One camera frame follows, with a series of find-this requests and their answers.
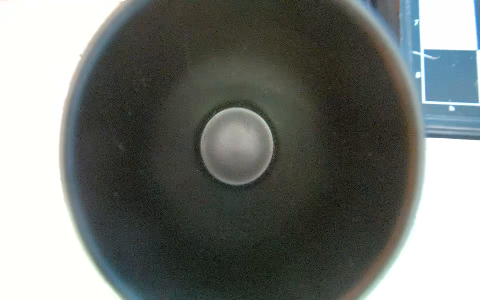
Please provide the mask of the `black mug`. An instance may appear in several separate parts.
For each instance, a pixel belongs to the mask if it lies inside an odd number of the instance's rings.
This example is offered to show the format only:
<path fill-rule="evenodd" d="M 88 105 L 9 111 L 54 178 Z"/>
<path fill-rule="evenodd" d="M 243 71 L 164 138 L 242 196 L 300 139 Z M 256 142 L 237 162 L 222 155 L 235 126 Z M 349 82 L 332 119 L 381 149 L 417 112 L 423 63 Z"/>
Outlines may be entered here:
<path fill-rule="evenodd" d="M 359 300 L 425 177 L 415 85 L 360 1 L 123 1 L 64 103 L 62 191 L 128 300 Z"/>

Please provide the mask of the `black checkerboard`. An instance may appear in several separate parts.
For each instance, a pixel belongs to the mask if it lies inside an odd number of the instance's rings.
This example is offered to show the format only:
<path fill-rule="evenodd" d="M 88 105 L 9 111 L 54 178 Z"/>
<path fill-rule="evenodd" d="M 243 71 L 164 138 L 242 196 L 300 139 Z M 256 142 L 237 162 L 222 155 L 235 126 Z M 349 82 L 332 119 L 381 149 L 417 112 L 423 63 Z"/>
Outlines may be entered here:
<path fill-rule="evenodd" d="M 429 138 L 480 138 L 480 3 L 366 1 L 397 36 Z"/>

